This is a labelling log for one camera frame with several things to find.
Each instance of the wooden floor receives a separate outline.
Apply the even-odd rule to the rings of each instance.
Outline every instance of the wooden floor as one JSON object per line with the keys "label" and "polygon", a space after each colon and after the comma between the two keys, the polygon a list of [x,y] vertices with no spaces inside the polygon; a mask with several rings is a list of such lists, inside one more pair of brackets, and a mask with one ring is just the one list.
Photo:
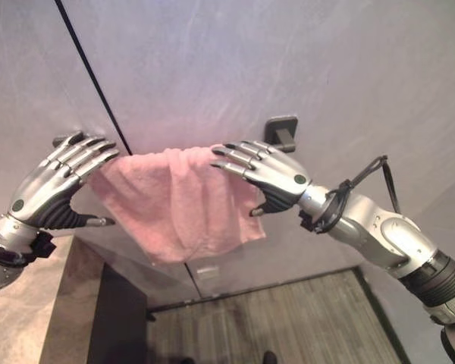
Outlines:
{"label": "wooden floor", "polygon": [[392,364],[397,355],[353,271],[155,314],[151,364]]}

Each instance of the black joint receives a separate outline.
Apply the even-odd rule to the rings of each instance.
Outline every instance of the black joint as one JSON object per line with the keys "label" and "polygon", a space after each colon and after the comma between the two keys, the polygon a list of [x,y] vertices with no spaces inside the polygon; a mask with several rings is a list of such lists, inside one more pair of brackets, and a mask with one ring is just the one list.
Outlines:
{"label": "black joint", "polygon": [[33,254],[37,258],[48,258],[55,250],[56,246],[51,242],[53,236],[45,231],[40,231],[37,238],[33,241],[32,248]]}
{"label": "black joint", "polygon": [[315,229],[315,225],[312,222],[312,216],[307,214],[303,210],[300,210],[298,215],[302,218],[302,222],[300,223],[300,226],[302,228],[305,228],[308,231],[312,232]]}
{"label": "black joint", "polygon": [[285,153],[295,152],[295,132],[298,119],[294,116],[272,118],[265,125],[265,143]]}
{"label": "black joint", "polygon": [[400,282],[427,307],[440,306],[455,297],[455,261],[438,250],[433,259]]}

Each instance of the wall-mounted hook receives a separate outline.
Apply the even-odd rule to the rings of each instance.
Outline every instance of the wall-mounted hook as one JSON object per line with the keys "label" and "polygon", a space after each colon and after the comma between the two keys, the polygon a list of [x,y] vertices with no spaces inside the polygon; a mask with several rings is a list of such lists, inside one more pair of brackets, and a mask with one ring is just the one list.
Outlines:
{"label": "wall-mounted hook", "polygon": [[298,119],[295,116],[272,118],[265,125],[265,143],[272,144],[282,152],[295,152],[295,131]]}

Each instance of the black cable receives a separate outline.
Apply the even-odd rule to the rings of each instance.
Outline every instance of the black cable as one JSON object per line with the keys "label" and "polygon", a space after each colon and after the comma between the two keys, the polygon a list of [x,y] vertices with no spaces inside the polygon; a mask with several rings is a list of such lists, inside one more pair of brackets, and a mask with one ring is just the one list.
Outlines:
{"label": "black cable", "polygon": [[391,168],[388,164],[388,156],[382,155],[375,158],[352,180],[345,180],[339,184],[339,187],[337,189],[327,192],[327,198],[332,197],[332,201],[329,207],[327,207],[325,210],[325,213],[318,221],[312,221],[312,218],[308,215],[306,216],[306,214],[301,214],[302,218],[304,219],[302,226],[310,231],[315,231],[317,234],[323,234],[330,231],[330,229],[332,229],[339,222],[340,218],[342,218],[342,214],[346,208],[347,200],[349,199],[350,191],[379,168],[382,168],[383,170],[384,180],[388,188],[389,197],[391,199],[393,209],[397,214],[400,214],[400,204],[397,199]]}
{"label": "black cable", "polygon": [[71,24],[71,21],[69,20],[66,9],[64,9],[62,1],[55,0],[55,4],[58,7],[59,13],[61,13],[62,20],[64,21],[64,23],[66,25],[67,31],[69,32],[69,35],[71,36],[74,45],[76,46],[76,50],[79,53],[81,60],[83,61],[84,67],[86,68],[86,71],[87,71],[89,77],[91,78],[91,81],[93,82],[94,87],[96,88],[96,92],[98,93],[99,98],[101,99],[101,101],[103,103],[103,106],[105,106],[106,112],[108,112],[108,116],[111,119],[111,122],[115,126],[116,132],[120,136],[120,139],[123,142],[124,147],[127,150],[128,154],[132,155],[130,146],[128,146],[127,140],[125,139],[123,133],[121,132],[120,126],[118,125],[118,122],[116,121],[116,118],[113,115],[113,111],[109,107],[105,94],[103,93],[101,86],[99,85],[98,80],[96,79],[96,75],[94,74],[93,69],[91,68],[91,65],[89,64],[86,54],[84,53],[83,47],[81,46],[81,43],[79,42],[76,32],[74,31],[74,28]]}

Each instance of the shoe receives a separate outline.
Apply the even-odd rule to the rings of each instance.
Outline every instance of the shoe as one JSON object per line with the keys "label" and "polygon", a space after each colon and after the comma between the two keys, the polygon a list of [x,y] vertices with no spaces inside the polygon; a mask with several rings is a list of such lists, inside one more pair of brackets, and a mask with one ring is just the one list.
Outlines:
{"label": "shoe", "polygon": [[196,364],[196,362],[194,362],[194,359],[192,358],[185,358],[180,362],[180,364]]}
{"label": "shoe", "polygon": [[278,359],[272,351],[266,351],[263,355],[263,364],[278,364]]}

